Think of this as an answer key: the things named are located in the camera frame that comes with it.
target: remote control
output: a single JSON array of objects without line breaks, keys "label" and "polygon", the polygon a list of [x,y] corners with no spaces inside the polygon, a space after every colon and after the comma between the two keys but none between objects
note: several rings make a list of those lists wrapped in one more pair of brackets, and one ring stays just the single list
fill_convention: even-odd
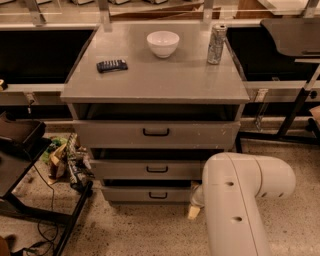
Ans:
[{"label": "remote control", "polygon": [[125,60],[106,60],[97,63],[99,73],[127,70],[128,65]]}]

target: aluminum can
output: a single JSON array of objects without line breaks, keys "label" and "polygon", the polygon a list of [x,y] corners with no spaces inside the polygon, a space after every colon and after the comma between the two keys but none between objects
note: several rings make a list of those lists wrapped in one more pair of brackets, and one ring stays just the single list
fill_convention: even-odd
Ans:
[{"label": "aluminum can", "polygon": [[226,34],[227,27],[225,25],[215,25],[212,27],[207,57],[210,64],[220,63]]}]

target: white bowl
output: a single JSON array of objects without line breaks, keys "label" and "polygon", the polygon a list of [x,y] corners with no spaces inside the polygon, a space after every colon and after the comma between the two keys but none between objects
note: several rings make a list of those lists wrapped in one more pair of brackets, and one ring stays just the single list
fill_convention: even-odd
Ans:
[{"label": "white bowl", "polygon": [[151,51],[159,58],[169,57],[179,44],[180,37],[170,31],[156,31],[147,36]]}]

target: terrazzo floor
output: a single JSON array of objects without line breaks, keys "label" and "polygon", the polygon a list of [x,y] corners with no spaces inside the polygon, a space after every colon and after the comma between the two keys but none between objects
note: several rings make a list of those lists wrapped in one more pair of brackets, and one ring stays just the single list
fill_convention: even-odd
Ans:
[{"label": "terrazzo floor", "polygon": [[[253,140],[242,140],[242,147],[243,153],[278,157],[296,174],[297,186],[288,199],[258,199],[273,255],[320,255],[320,147]],[[48,167],[41,161],[36,166],[46,179]],[[111,206],[104,200],[100,186],[94,181],[93,195],[85,203],[62,255],[209,255],[203,210],[190,221],[187,205]],[[68,182],[56,183],[52,188],[53,209],[71,213],[79,197],[77,192]],[[52,190],[35,169],[15,193],[27,205],[51,208]],[[54,233],[51,226],[40,226],[47,236]],[[43,241],[37,223],[0,216],[0,236],[8,235],[16,236],[13,251]]]}]

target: cable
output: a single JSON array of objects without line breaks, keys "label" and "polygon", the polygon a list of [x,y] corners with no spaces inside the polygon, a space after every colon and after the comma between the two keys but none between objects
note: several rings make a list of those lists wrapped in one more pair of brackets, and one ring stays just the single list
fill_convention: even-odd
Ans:
[{"label": "cable", "polygon": [[[25,149],[23,149],[23,151],[24,151],[25,154],[28,156],[29,160],[32,162],[33,159],[32,159],[32,157],[31,157],[31,155],[29,154],[29,152],[28,152],[27,150],[25,150]],[[51,187],[51,186],[45,181],[45,179],[42,177],[42,175],[41,175],[39,169],[37,168],[37,166],[36,166],[35,164],[33,164],[32,167],[37,171],[37,173],[39,174],[39,176],[40,176],[40,178],[42,179],[42,181],[52,190],[51,211],[53,212],[53,204],[54,204],[54,196],[55,196],[54,192],[55,192],[55,190],[54,190],[53,187]],[[58,224],[57,224],[56,222],[54,222],[54,226],[55,226],[56,232],[55,232],[53,238],[50,239],[50,238],[48,238],[48,237],[45,236],[45,233],[48,232],[48,231],[51,230],[51,229],[48,229],[48,230],[46,230],[45,232],[42,232],[41,229],[40,229],[40,224],[41,224],[41,222],[42,222],[42,220],[39,220],[39,222],[38,222],[38,224],[37,224],[37,229],[38,229],[39,234],[41,235],[41,237],[42,237],[45,241],[40,241],[40,242],[37,242],[37,243],[31,245],[29,248],[24,248],[24,251],[26,251],[26,254],[27,254],[28,256],[31,256],[30,253],[32,253],[33,255],[37,255],[37,256],[44,256],[44,255],[46,255],[46,254],[50,251],[51,248],[52,248],[52,251],[54,251],[54,241],[55,241],[55,239],[56,239],[57,236],[58,236],[59,226],[58,226]],[[40,246],[42,246],[42,245],[44,245],[44,244],[46,244],[46,243],[49,243],[49,244],[50,244],[49,247],[48,247],[48,249],[47,249],[43,254],[38,254],[38,251],[37,251],[35,248],[38,248],[38,247],[40,247]]]}]

